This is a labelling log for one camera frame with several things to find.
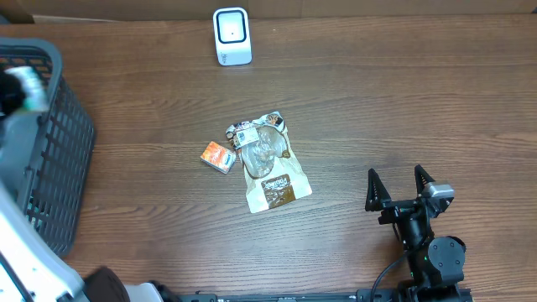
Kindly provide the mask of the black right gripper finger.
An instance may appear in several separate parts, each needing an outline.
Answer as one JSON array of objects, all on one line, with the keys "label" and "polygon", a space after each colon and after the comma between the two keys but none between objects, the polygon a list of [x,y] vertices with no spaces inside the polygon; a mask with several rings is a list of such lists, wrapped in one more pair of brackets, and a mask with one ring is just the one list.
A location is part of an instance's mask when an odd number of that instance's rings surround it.
[{"label": "black right gripper finger", "polygon": [[431,188],[435,180],[420,165],[414,167],[414,177],[418,195],[432,195]]},{"label": "black right gripper finger", "polygon": [[374,169],[370,169],[368,171],[368,192],[365,211],[381,211],[391,201],[391,196],[383,185],[378,173]]}]

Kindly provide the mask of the brown white snack pouch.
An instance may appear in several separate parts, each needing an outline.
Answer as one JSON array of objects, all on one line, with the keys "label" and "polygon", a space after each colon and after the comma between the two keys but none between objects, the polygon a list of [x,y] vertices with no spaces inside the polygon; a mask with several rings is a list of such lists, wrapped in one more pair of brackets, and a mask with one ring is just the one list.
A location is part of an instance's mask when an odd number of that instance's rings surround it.
[{"label": "brown white snack pouch", "polygon": [[226,137],[242,164],[251,213],[285,205],[312,194],[310,182],[291,148],[280,112],[234,123]]}]

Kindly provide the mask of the orange tissue pack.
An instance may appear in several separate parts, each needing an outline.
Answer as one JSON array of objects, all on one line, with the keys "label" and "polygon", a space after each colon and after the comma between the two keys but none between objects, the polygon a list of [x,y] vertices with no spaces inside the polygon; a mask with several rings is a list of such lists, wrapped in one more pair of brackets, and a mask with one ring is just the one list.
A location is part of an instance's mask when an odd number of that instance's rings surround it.
[{"label": "orange tissue pack", "polygon": [[214,169],[228,174],[237,159],[236,154],[220,144],[210,141],[201,155],[201,160]]}]

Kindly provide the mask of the green tissue pack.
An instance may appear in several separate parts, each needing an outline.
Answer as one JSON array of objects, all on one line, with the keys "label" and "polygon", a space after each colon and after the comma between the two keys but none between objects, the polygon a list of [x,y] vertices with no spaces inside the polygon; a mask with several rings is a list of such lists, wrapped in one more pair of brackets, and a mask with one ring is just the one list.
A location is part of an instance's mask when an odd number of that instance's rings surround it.
[{"label": "green tissue pack", "polygon": [[14,112],[47,112],[50,109],[47,93],[38,74],[32,67],[19,66],[4,71],[8,79],[13,81],[17,99]]}]

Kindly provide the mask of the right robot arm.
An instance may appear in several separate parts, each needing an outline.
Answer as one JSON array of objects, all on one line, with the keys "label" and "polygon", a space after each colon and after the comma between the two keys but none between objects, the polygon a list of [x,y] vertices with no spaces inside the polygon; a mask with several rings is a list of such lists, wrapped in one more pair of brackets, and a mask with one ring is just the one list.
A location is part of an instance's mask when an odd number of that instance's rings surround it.
[{"label": "right robot arm", "polygon": [[[430,221],[445,212],[454,200],[451,185],[434,180],[421,165],[414,167],[417,196],[394,201],[374,169],[368,171],[365,210],[378,211],[378,223],[390,225],[402,242],[404,254],[377,276],[370,290],[357,293],[363,301],[467,302],[470,289],[464,279],[466,244],[458,237],[436,237]],[[409,265],[410,278],[394,289],[378,288],[384,276],[401,262]]]}]

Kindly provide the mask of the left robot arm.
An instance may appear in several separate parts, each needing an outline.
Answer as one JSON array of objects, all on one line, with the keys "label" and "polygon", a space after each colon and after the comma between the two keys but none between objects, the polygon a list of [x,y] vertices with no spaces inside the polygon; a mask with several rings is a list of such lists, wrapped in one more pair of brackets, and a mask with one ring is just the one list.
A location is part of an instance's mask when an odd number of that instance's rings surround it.
[{"label": "left robot arm", "polygon": [[173,301],[151,282],[125,285],[109,268],[86,278],[64,263],[34,230],[15,186],[23,181],[28,143],[1,143],[1,300],[2,301]]}]

